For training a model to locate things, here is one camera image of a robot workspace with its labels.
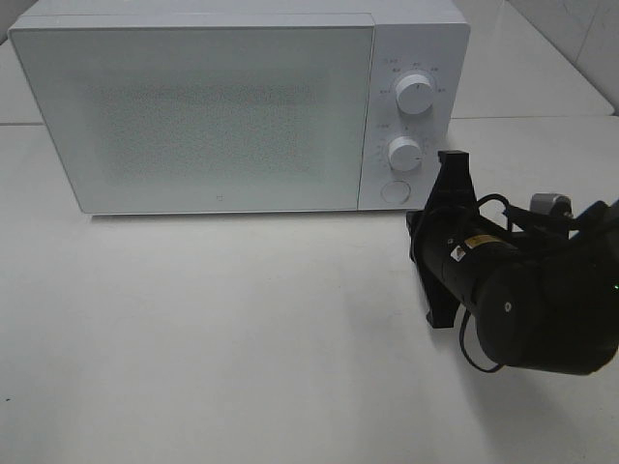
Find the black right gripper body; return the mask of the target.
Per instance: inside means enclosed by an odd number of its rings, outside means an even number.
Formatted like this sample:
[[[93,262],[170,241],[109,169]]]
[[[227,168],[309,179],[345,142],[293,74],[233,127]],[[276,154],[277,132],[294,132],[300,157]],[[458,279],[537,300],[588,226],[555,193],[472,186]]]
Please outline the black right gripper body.
[[[501,309],[520,305],[520,268],[508,261],[518,256],[509,222],[498,225],[476,209],[456,207],[410,212],[406,225],[417,270],[440,276],[460,305],[479,309],[492,298]]]

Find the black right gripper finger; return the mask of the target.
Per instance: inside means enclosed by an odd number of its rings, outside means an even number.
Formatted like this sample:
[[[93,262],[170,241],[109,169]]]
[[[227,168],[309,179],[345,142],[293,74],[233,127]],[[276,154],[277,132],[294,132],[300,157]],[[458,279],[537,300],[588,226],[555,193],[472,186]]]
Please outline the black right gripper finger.
[[[429,270],[419,270],[418,275],[427,301],[426,318],[429,325],[434,329],[453,328],[460,300],[440,276]]]
[[[439,172],[425,212],[441,208],[472,208],[477,201],[469,171],[469,154],[458,150],[439,151]]]

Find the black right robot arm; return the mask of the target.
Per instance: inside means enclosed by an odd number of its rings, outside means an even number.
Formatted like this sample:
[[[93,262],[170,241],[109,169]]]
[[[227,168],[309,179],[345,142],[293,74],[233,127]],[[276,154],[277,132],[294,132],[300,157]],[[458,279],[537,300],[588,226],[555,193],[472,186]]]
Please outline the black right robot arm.
[[[474,325],[493,369],[588,375],[618,350],[618,207],[575,215],[567,196],[528,208],[478,197],[469,156],[442,151],[426,206],[408,212],[410,257],[435,329]]]

